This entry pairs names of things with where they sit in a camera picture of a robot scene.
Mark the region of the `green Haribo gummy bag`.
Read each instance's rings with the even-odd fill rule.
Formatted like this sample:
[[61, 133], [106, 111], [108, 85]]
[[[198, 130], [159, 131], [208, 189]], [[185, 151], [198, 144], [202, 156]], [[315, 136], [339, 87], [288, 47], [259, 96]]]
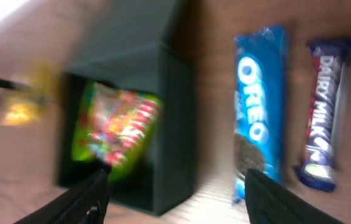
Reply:
[[110, 182], [135, 170], [162, 110], [153, 94], [89, 81], [83, 91], [71, 158], [109, 166]]

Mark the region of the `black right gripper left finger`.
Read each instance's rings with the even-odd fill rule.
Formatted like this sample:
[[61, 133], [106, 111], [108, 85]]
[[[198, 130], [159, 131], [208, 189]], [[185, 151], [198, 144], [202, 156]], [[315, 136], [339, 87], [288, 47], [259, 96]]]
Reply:
[[101, 169], [16, 224], [103, 224], [109, 201], [110, 185]]

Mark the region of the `blue Oreo cookie pack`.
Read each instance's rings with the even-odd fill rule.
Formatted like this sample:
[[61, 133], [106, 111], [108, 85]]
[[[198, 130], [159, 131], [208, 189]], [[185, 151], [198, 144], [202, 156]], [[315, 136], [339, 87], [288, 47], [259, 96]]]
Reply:
[[235, 37], [234, 204], [245, 199], [249, 169], [282, 181], [287, 56], [280, 25]]

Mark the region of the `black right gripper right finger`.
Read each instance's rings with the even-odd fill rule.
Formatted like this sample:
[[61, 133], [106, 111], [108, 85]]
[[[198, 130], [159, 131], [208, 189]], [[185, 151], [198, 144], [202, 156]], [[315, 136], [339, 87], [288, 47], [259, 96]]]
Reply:
[[257, 169], [247, 172], [245, 202], [252, 224], [342, 224]]

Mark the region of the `yellow Hacks candy bag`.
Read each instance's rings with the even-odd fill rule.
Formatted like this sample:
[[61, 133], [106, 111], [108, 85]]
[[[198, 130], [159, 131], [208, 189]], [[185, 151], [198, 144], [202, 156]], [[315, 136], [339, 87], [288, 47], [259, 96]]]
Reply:
[[9, 94], [3, 126], [21, 126], [43, 117], [49, 105], [57, 98], [58, 70], [46, 62], [37, 62], [20, 76], [23, 84]]

